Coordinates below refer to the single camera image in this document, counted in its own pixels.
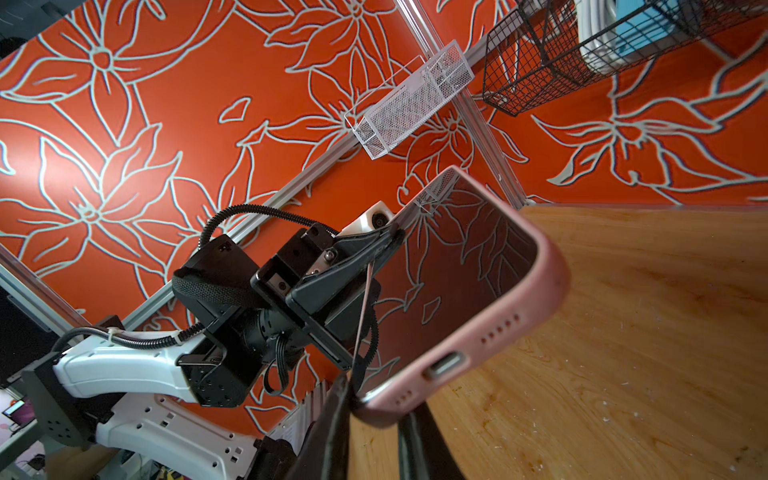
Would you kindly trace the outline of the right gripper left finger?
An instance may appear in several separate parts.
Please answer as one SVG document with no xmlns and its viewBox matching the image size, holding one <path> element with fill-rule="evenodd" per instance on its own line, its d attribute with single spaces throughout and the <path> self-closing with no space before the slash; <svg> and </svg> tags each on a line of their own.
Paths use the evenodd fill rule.
<svg viewBox="0 0 768 480">
<path fill-rule="evenodd" d="M 348 478 L 352 393 L 348 376 L 340 374 L 328 391 L 322 412 L 309 430 L 288 479 Z"/>
</svg>

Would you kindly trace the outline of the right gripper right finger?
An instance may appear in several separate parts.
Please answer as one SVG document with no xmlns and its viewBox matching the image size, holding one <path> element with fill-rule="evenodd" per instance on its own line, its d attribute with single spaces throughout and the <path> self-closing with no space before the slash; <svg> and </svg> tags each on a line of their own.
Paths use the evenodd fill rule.
<svg viewBox="0 0 768 480">
<path fill-rule="evenodd" d="M 426 403 L 401 418 L 397 428 L 401 479 L 465 479 Z"/>
</svg>

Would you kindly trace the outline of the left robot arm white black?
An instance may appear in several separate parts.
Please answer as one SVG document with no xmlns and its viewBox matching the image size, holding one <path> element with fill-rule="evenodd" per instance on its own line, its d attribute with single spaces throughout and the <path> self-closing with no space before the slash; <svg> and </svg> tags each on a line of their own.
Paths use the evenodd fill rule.
<svg viewBox="0 0 768 480">
<path fill-rule="evenodd" d="M 21 373 L 43 431 L 72 447 L 128 450 L 191 479 L 289 479 L 306 456 L 285 440 L 192 412 L 288 387 L 309 346 L 360 381 L 379 339 L 374 274 L 405 232 L 383 204 L 342 231 L 272 207 L 227 207 L 172 277 L 191 327 L 128 332 L 118 318 L 67 331 Z"/>
</svg>

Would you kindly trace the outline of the phone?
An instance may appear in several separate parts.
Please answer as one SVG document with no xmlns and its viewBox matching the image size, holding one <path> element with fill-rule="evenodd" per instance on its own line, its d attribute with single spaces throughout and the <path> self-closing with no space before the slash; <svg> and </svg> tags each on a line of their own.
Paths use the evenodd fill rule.
<svg viewBox="0 0 768 480">
<path fill-rule="evenodd" d="M 571 280 L 541 229 L 455 166 L 395 220 L 406 237 L 376 273 L 379 343 L 354 408 L 378 428 L 549 320 Z"/>
</svg>

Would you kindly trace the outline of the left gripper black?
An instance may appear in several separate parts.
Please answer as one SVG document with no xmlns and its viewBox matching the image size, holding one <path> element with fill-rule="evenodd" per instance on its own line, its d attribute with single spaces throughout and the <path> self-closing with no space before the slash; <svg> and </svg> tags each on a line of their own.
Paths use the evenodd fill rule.
<svg viewBox="0 0 768 480">
<path fill-rule="evenodd" d="M 261 302 L 250 345 L 262 363 L 292 369 L 314 345 L 341 369 L 367 368 L 380 339 L 374 275 L 404 240 L 398 224 L 346 235 L 320 224 L 299 230 L 250 277 Z"/>
</svg>

